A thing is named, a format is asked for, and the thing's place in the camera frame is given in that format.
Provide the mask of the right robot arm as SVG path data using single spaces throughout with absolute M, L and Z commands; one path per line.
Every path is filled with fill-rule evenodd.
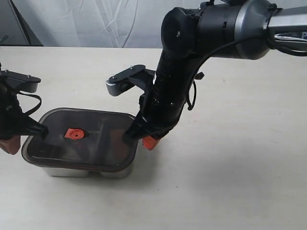
M 271 49 L 304 57 L 306 42 L 291 35 L 306 29 L 306 7 L 282 9 L 266 0 L 209 1 L 198 9 L 175 7 L 163 19 L 160 60 L 123 142 L 132 145 L 146 137 L 158 141 L 173 129 L 183 107 L 193 108 L 189 91 L 209 58 L 257 60 Z

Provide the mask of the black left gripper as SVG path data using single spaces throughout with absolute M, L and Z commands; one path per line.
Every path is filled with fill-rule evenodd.
M 0 84 L 0 148 L 15 155 L 21 147 L 20 136 L 45 139 L 48 127 L 35 121 L 22 111 L 16 92 Z

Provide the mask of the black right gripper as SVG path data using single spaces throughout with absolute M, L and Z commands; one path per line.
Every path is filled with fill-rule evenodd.
M 149 94 L 131 126 L 124 132 L 123 142 L 133 144 L 142 139 L 143 147 L 153 150 L 160 139 L 150 135 L 156 131 L 155 127 L 169 127 L 178 122 L 193 77 L 194 55 L 180 59 L 161 55 Z

